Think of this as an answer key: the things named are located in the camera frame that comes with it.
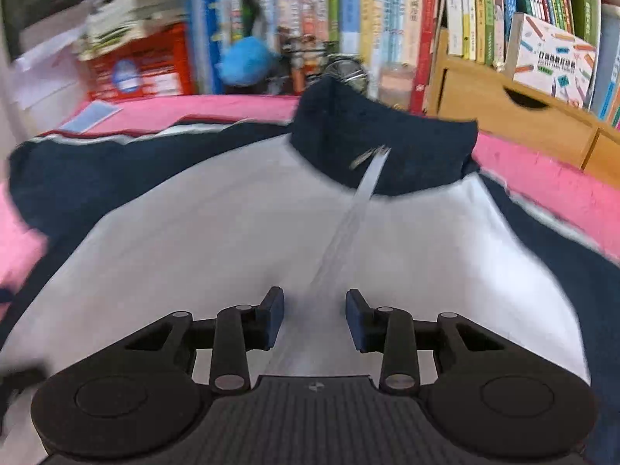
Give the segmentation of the white and navy jacket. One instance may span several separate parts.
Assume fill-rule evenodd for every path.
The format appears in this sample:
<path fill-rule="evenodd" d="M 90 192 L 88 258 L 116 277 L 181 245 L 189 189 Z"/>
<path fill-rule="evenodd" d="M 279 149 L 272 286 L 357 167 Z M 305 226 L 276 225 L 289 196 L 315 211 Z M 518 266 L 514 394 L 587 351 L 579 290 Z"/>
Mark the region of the white and navy jacket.
<path fill-rule="evenodd" d="M 5 464 L 615 464 L 619 265 L 483 170 L 473 122 L 418 118 L 331 77 L 286 125 L 71 143 L 9 158 L 9 197 L 49 241 L 3 291 Z M 48 453 L 31 403 L 54 374 L 173 312 L 212 319 L 284 292 L 250 391 L 214 399 L 187 434 L 137 458 Z M 595 426 L 558 458 L 489 458 L 453 443 L 419 400 L 378 388 L 382 356 L 346 319 L 356 289 L 415 320 L 456 313 L 589 385 Z"/>

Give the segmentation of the pink bunny table mat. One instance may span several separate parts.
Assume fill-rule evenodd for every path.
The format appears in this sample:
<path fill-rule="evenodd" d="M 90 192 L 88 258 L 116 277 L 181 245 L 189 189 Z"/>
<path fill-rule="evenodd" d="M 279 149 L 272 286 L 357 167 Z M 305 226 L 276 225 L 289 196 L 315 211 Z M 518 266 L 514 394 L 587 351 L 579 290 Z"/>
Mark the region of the pink bunny table mat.
<path fill-rule="evenodd" d="M 106 120 L 84 131 L 56 129 L 48 136 L 66 136 L 71 143 L 119 136 L 156 136 L 170 126 L 199 121 L 243 120 L 283 122 L 292 117 L 297 99 L 289 96 L 179 96 L 122 103 Z M 474 150 L 482 168 L 498 174 L 509 188 L 558 215 L 586 233 L 608 255 L 619 256 L 619 188 L 604 184 L 569 165 L 481 134 Z M 15 294 L 49 241 L 39 228 L 29 227 L 1 183 L 1 287 Z"/>

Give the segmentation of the light blue notebook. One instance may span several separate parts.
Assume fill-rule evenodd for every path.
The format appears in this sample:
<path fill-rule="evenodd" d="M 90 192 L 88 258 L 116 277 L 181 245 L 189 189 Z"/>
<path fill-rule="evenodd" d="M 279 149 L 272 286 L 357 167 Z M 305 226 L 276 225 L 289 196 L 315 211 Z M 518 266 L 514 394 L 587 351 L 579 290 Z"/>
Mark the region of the light blue notebook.
<path fill-rule="evenodd" d="M 75 117 L 61 125 L 59 129 L 69 133 L 83 133 L 109 119 L 121 110 L 122 108 L 118 105 L 96 100 L 89 103 L 75 115 Z"/>

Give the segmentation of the wooden drawer organizer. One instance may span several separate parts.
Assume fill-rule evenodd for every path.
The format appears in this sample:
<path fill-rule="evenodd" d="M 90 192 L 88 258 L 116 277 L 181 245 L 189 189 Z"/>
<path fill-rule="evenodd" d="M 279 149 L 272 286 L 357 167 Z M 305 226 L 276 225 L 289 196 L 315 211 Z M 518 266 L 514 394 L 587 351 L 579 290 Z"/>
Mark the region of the wooden drawer organizer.
<path fill-rule="evenodd" d="M 495 69 L 448 54 L 449 34 L 438 32 L 427 113 L 475 120 L 480 130 L 576 167 L 619 186 L 619 131 L 505 77 Z"/>

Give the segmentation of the small clear plastic jar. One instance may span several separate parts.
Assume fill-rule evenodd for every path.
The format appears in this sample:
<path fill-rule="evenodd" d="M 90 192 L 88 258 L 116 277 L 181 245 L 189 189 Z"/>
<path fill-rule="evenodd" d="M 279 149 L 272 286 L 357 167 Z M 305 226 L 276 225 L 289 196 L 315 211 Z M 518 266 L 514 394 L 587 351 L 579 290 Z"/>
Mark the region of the small clear plastic jar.
<path fill-rule="evenodd" d="M 415 81 L 411 65 L 389 63 L 379 71 L 378 101 L 391 108 L 408 111 Z"/>

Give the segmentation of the red plastic crate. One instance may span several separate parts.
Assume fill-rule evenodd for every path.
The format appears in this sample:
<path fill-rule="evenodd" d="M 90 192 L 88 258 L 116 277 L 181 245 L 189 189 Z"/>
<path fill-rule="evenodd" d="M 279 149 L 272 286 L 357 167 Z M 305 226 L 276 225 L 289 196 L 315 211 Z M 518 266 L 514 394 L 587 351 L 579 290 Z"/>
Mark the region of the red plastic crate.
<path fill-rule="evenodd" d="M 117 103 L 196 93 L 182 23 L 86 61 L 85 74 L 92 101 Z"/>

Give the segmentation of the white pencil pattern box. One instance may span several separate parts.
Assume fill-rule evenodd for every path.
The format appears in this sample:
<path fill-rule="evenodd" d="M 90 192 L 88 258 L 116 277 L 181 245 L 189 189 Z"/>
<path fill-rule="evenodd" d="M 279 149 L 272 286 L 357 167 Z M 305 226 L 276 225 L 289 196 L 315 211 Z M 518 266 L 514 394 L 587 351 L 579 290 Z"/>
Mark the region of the white pencil pattern box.
<path fill-rule="evenodd" d="M 593 80 L 597 49 L 568 31 L 516 13 L 503 73 L 568 105 L 582 108 Z"/>

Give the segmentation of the blue plush ball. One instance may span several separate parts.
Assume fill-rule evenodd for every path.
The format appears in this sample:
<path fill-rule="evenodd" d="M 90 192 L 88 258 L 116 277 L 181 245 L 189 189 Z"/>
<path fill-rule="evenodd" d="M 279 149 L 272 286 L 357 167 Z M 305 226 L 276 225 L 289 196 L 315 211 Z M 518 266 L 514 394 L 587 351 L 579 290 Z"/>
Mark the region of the blue plush ball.
<path fill-rule="evenodd" d="M 276 59 L 262 40 L 245 37 L 230 46 L 219 64 L 219 73 L 227 86 L 250 87 L 268 77 Z"/>

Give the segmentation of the miniature black bicycle model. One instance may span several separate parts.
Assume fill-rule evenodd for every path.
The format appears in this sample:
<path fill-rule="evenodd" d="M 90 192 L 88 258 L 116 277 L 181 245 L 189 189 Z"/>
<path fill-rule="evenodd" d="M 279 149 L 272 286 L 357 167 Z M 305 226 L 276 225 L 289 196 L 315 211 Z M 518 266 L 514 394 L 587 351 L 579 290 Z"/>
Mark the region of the miniature black bicycle model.
<path fill-rule="evenodd" d="M 293 39 L 282 45 L 279 70 L 273 78 L 279 95 L 299 96 L 325 76 L 333 77 L 363 95 L 368 93 L 369 74 L 356 56 L 335 53 L 332 43 L 320 45 L 311 37 Z"/>

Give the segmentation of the row of upright books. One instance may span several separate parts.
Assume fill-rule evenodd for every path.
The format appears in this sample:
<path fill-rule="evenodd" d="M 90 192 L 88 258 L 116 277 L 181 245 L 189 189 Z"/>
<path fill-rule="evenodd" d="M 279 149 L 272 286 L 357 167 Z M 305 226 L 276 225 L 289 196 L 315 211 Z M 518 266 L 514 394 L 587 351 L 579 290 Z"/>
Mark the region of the row of upright books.
<path fill-rule="evenodd" d="M 189 57 L 202 93 L 282 96 L 273 78 L 282 45 L 311 37 L 335 53 L 362 61 L 367 96 L 378 99 L 379 71 L 389 63 L 415 68 L 410 111 L 428 105 L 434 48 L 440 28 L 452 56 L 503 72 L 516 13 L 568 31 L 597 49 L 583 109 L 611 126 L 619 123 L 619 0 L 184 0 Z M 245 37 L 262 40 L 277 56 L 268 77 L 250 87 L 223 83 L 219 64 Z"/>

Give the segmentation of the stack of papers and booklets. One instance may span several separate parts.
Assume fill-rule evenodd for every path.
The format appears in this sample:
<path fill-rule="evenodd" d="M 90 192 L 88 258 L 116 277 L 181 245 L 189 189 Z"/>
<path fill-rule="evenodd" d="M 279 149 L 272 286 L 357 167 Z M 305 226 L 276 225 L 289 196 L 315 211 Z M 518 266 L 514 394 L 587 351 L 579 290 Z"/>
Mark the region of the stack of papers and booklets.
<path fill-rule="evenodd" d="M 134 40 L 147 38 L 186 19 L 184 0 L 88 0 L 87 16 L 72 46 L 90 61 Z"/>

